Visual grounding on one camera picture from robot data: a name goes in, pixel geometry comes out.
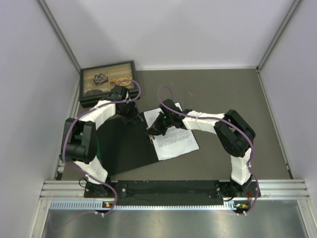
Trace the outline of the white folder black inside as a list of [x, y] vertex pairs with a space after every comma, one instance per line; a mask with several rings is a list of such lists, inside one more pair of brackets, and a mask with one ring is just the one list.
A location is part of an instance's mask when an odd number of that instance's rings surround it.
[[125, 124], [123, 118], [107, 120], [97, 130], [100, 160], [110, 176], [159, 162], [152, 140], [146, 135], [143, 120]]

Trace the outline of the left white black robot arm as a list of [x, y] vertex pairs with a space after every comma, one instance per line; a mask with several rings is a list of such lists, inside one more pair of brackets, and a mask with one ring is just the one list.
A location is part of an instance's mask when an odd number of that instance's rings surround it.
[[77, 118], [68, 118], [61, 145], [62, 160], [73, 161], [75, 169], [84, 173], [89, 186], [103, 197], [111, 194], [112, 184], [97, 157], [97, 130], [114, 115], [128, 120], [134, 120], [139, 115], [135, 99], [131, 99], [129, 89], [124, 86], [116, 85], [94, 107]]

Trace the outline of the printed white paper sheets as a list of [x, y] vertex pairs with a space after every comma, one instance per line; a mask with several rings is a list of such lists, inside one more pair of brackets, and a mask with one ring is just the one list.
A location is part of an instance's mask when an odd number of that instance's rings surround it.
[[[175, 103], [175, 105], [182, 111], [179, 103]], [[160, 107], [144, 112], [147, 129], [156, 122], [160, 112]], [[192, 131], [185, 128], [170, 127], [165, 135], [149, 136], [149, 138], [152, 140], [158, 160], [160, 161], [175, 158], [199, 149]]]

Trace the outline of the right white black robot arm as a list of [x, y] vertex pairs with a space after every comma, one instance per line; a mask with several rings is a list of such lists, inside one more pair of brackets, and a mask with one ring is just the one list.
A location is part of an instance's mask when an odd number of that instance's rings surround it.
[[192, 109], [181, 110], [171, 99], [159, 105], [161, 112], [147, 129], [147, 136], [165, 136], [169, 128], [200, 130], [218, 136], [224, 150], [230, 155], [232, 194], [243, 196], [252, 181], [251, 160], [254, 155], [254, 130], [235, 110], [224, 114], [206, 114]]

